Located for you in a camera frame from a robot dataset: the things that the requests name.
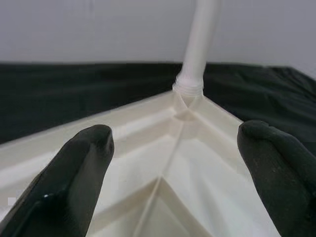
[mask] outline white wall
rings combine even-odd
[[[316,77],[315,0],[223,0],[209,61]],[[181,61],[194,0],[1,0],[0,61]]]

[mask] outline white plastic part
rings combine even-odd
[[[237,149],[240,121],[168,92],[0,146],[0,220],[78,131],[106,124],[115,154],[88,237],[279,237]]]
[[[203,73],[221,0],[197,0],[182,70],[173,88],[188,96],[203,93]]]

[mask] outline black fabric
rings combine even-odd
[[[267,123],[239,127],[238,148],[282,237],[316,236],[316,157]]]
[[[113,153],[108,126],[80,131],[17,200],[0,223],[0,236],[84,237]]]
[[[0,143],[171,89],[180,64],[0,65]],[[204,94],[316,155],[316,81],[292,68],[208,64]]]

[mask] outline black cloth backdrop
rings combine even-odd
[[[0,143],[171,89],[180,64],[0,64]],[[316,155],[316,81],[293,68],[208,64],[204,94]]]

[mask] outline white tube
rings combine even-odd
[[[173,89],[180,94],[188,96],[203,94],[203,73],[220,3],[221,0],[196,1],[196,11],[182,70],[173,85]]]

